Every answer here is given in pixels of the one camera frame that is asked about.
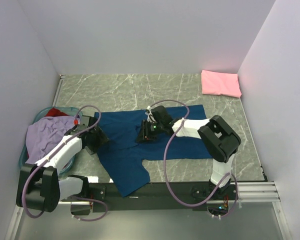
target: white panel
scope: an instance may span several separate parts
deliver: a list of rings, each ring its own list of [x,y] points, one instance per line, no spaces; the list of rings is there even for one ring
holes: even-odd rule
[[[0,0],[0,240],[16,205],[28,125],[51,105],[58,75],[16,0]]]
[[[19,0],[62,74],[237,73],[275,0]]]
[[[275,2],[239,80],[264,171],[300,240],[300,0]]]

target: laundry basket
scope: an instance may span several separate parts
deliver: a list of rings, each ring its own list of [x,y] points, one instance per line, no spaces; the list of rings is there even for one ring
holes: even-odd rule
[[[77,112],[79,111],[78,108],[75,107],[47,107],[43,110],[41,110],[34,118],[33,120],[33,124],[38,122],[40,119],[42,119],[44,116],[47,115],[47,113],[49,112],[50,109],[55,108],[60,110],[61,112],[69,115],[69,116],[75,116],[77,114]],[[26,161],[28,160],[28,152],[27,152],[27,147],[26,144],[24,144],[20,158],[19,158],[19,168],[21,168],[23,165],[25,165]],[[61,170],[60,174],[64,174],[66,172],[68,172],[70,170],[70,168],[72,167],[72,165],[74,164],[75,161],[75,156],[73,156],[70,161],[68,162],[68,164]]]

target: marble surface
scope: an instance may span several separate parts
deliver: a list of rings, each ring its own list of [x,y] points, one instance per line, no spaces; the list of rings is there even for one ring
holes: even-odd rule
[[[232,172],[239,181],[263,181],[263,170],[255,149],[241,100],[228,96],[203,95],[200,74],[92,74],[63,75],[56,100],[57,107],[98,106],[101,111],[145,109],[163,99],[179,100],[187,105],[202,104],[208,118],[222,116],[241,138]],[[177,106],[167,102],[166,107]],[[94,115],[92,108],[83,110]],[[151,182],[164,182],[163,162],[143,160]],[[167,161],[170,181],[207,181],[212,173],[211,159],[171,159]],[[98,176],[100,182],[110,180],[96,154],[82,150],[67,173]]]

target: blue cloth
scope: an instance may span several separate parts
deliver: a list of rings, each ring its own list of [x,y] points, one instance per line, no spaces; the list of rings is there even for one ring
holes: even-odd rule
[[[206,119],[202,105],[189,106],[188,119]],[[183,106],[167,107],[172,118],[182,118],[187,110]],[[151,143],[136,143],[145,110],[103,112],[99,126],[109,138],[109,143],[98,149],[101,164],[112,178],[123,197],[150,182],[149,173],[142,160],[162,160],[170,136],[160,134]],[[169,147],[167,159],[211,158],[201,139],[176,137]]]

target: folded pink towel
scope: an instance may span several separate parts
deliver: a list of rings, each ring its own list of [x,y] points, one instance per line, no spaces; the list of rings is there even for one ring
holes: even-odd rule
[[[238,74],[203,70],[201,73],[202,93],[241,97]]]

